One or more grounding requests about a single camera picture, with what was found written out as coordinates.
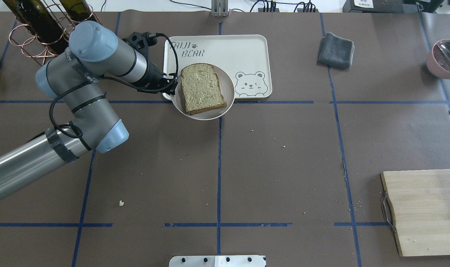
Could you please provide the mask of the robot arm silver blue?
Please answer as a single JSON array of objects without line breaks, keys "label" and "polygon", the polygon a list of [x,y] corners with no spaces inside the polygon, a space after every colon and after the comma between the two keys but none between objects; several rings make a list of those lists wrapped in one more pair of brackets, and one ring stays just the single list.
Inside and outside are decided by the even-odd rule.
[{"label": "robot arm silver blue", "polygon": [[175,94],[179,71],[163,73],[148,55],[158,37],[166,35],[134,32],[120,39],[98,22],[76,25],[68,48],[35,76],[39,89],[53,99],[52,126],[0,157],[0,201],[88,151],[106,153],[129,138],[99,81],[142,93]]}]

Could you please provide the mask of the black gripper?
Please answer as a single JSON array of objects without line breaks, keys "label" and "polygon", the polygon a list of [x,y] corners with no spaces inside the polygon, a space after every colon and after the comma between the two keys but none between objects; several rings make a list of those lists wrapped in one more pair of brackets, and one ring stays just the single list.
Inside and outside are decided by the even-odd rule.
[{"label": "black gripper", "polygon": [[148,83],[145,91],[166,91],[166,93],[176,93],[179,82],[177,74],[162,73],[154,64],[149,64],[146,79]]}]

